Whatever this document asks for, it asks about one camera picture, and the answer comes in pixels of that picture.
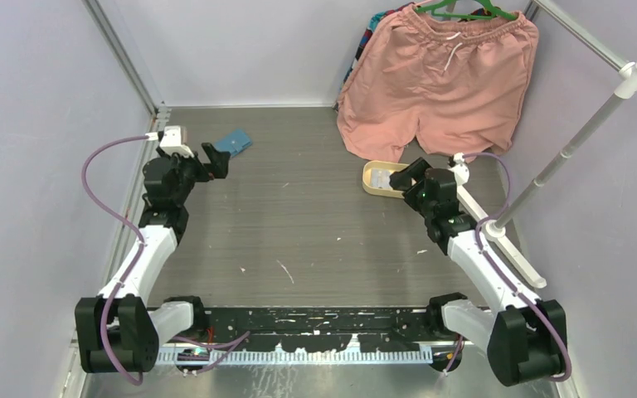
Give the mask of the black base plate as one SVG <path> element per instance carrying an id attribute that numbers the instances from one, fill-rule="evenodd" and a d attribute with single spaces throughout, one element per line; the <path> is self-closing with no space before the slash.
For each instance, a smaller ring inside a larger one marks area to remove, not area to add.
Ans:
<path id="1" fill-rule="evenodd" d="M 420 345 L 451 347 L 459 335 L 436 325 L 427 307 L 211 307 L 180 342 L 219 345 L 243 338 L 247 352 L 407 352 Z"/>

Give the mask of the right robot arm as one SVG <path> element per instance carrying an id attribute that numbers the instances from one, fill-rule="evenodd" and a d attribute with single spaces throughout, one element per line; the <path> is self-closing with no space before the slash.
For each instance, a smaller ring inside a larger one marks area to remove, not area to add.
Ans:
<path id="1" fill-rule="evenodd" d="M 489 248 L 485 218 L 466 212 L 458 193 L 462 179 L 457 162 L 435 168 L 418 158 L 389 177 L 391 189 L 423 217 L 427 235 L 474 283 L 488 305 L 477 308 L 458 294 L 436 298 L 427 318 L 430 335 L 445 341 L 455 333 L 486 355 L 505 386 L 571 376 L 566 313 L 556 300 L 542 300 Z"/>

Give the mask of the aluminium front rail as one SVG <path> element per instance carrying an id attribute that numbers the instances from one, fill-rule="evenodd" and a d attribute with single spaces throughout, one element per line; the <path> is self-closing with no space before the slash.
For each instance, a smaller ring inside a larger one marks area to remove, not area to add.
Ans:
<path id="1" fill-rule="evenodd" d="M 298 348 L 287 352 L 276 345 L 268 352 L 252 352 L 236 349 L 225 353 L 222 350 L 208 352 L 195 345 L 171 344 L 160 347 L 152 357 L 153 366 L 178 366 L 191 372 L 194 368 L 217 366 L 334 366 L 334 365 L 386 365 L 386 364 L 427 364 L 435 358 L 446 359 L 443 352 L 434 353 L 434 347 L 420 345 L 415 350 L 387 352 L 363 351 L 357 339 L 353 339 L 342 350 L 307 352 Z"/>

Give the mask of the green clothes hanger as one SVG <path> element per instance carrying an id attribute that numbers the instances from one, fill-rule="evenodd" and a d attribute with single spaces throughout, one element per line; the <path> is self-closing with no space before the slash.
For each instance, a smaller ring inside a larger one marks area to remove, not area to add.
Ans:
<path id="1" fill-rule="evenodd" d="M 498 6 L 495 1 L 421 1 L 415 4 L 417 13 L 425 14 L 438 21 L 491 20 L 496 17 L 514 21 L 518 15 Z"/>

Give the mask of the colourful patterned garment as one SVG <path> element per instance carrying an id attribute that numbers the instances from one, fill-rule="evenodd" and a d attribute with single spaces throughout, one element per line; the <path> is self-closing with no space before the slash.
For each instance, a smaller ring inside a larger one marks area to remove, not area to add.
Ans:
<path id="1" fill-rule="evenodd" d="M 362 56 L 362 53 L 364 52 L 368 42 L 370 41 L 370 39 L 372 38 L 372 35 L 374 33 L 374 31 L 377 29 L 377 26 L 379 25 L 379 23 L 385 19 L 386 17 L 392 15 L 395 12 L 399 12 L 402 9 L 404 9 L 405 7 L 409 7 L 411 5 L 415 5 L 414 2 L 408 2 L 405 3 L 397 8 L 393 8 L 393 9 L 389 9 L 386 11 L 382 11 L 382 12 L 378 12 L 376 14 L 374 14 L 370 20 L 368 21 L 366 28 L 360 38 L 359 43 L 357 44 L 357 49 L 355 51 L 354 57 L 352 58 L 351 64 L 349 65 L 346 74 L 343 78 L 343 81 L 338 89 L 338 93 L 341 94 L 343 91 L 343 87 L 345 86 L 345 84 L 347 83 L 350 75 L 352 74 L 354 68 L 357 66 L 357 63 L 359 62 L 359 59 Z"/>

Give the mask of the pink shorts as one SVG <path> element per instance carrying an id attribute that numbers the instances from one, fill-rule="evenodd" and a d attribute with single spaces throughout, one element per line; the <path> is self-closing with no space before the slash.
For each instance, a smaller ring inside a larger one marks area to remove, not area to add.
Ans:
<path id="1" fill-rule="evenodd" d="M 386 15 L 337 97 L 345 148 L 386 162 L 399 161 L 412 141 L 428 154 L 506 153 L 538 42 L 521 12 L 438 21 L 406 5 Z"/>

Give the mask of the beige oval tray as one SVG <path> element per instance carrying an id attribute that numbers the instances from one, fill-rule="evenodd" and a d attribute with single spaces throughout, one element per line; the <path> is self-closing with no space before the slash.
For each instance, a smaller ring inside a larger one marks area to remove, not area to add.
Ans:
<path id="1" fill-rule="evenodd" d="M 402 199 L 403 191 L 391 188 L 390 177 L 406 167 L 404 163 L 368 161 L 362 170 L 363 190 L 373 196 Z"/>

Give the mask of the blue card holder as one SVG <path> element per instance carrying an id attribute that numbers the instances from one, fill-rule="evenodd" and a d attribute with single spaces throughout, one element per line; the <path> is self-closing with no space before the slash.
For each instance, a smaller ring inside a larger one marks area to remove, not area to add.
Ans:
<path id="1" fill-rule="evenodd" d="M 214 143 L 219 152 L 228 152 L 231 158 L 238 156 L 253 144 L 244 129 L 236 129 Z"/>

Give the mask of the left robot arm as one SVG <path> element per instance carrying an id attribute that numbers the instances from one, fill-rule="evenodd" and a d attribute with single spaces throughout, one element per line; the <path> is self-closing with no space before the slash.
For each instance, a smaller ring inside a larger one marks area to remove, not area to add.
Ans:
<path id="1" fill-rule="evenodd" d="M 167 298 L 153 311 L 147 302 L 167 259 L 177 249 L 187 228 L 184 206 L 198 183 L 223 179 L 231 154 L 203 143 L 207 162 L 197 152 L 185 158 L 158 148 L 158 156 L 143 166 L 144 209 L 134 224 L 106 206 L 87 180 L 89 165 L 108 148 L 96 149 L 84 162 L 80 178 L 85 192 L 102 210 L 121 221 L 135 235 L 134 246 L 114 277 L 94 297 L 81 298 L 75 306 L 75 330 L 80 365 L 90 374 L 114 373 L 142 382 L 158 358 L 159 348 L 177 335 L 189 342 L 201 341 L 209 320 L 197 296 Z"/>

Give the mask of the white clothes rack stand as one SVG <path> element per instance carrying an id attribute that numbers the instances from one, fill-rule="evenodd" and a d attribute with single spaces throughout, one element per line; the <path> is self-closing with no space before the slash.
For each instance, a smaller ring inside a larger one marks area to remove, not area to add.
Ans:
<path id="1" fill-rule="evenodd" d="M 559 150 L 558 154 L 541 172 L 527 185 L 523 192 L 511 205 L 503 208 L 500 216 L 487 215 L 481 205 L 470 195 L 463 186 L 458 186 L 457 197 L 466 211 L 477 221 L 484 221 L 484 237 L 494 242 L 505 254 L 523 279 L 534 288 L 542 289 L 547 281 L 534 269 L 530 262 L 515 248 L 511 240 L 505 235 L 505 226 L 514 215 L 523 209 L 541 188 L 552 178 L 562 165 L 572 158 L 573 153 L 619 108 L 619 106 L 637 92 L 637 61 L 628 62 L 619 68 L 621 83 L 613 91 L 606 102 L 590 117 L 570 141 Z"/>

